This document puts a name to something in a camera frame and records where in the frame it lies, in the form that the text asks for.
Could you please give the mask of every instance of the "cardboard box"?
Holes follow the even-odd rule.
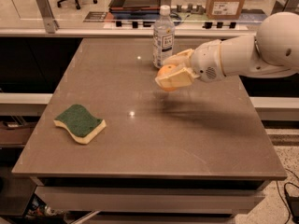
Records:
[[[215,20],[237,20],[245,0],[206,0],[206,15]]]
[[[237,20],[245,0],[206,0],[206,15],[215,20]]]

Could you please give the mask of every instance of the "green sponge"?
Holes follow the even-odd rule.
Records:
[[[80,144],[88,144],[105,127],[103,119],[95,118],[82,105],[72,105],[54,120],[57,127],[68,130],[71,136]]]

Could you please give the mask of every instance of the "sponge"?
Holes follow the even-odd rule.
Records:
[[[103,119],[95,118],[83,105],[71,105],[54,119],[57,127],[68,130],[73,139],[87,145],[105,127]]]
[[[167,65],[162,66],[162,68],[159,70],[159,72],[157,74],[157,77],[161,77],[165,74],[168,74],[172,69],[174,69],[176,67],[177,66],[174,65],[174,64],[167,64]],[[161,87],[161,89],[164,90],[164,91],[175,91],[177,88],[175,88],[175,87],[168,87],[168,88]]]

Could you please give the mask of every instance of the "water bottle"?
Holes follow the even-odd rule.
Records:
[[[153,64],[161,68],[174,47],[175,24],[170,18],[170,6],[160,7],[160,19],[154,23],[153,31]]]

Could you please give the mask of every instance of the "lab bench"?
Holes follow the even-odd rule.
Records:
[[[175,52],[204,41],[178,39]],[[287,174],[239,77],[165,92],[150,49],[148,38],[83,39],[13,174],[58,210],[248,213]],[[107,122],[87,146],[53,124],[73,104]]]

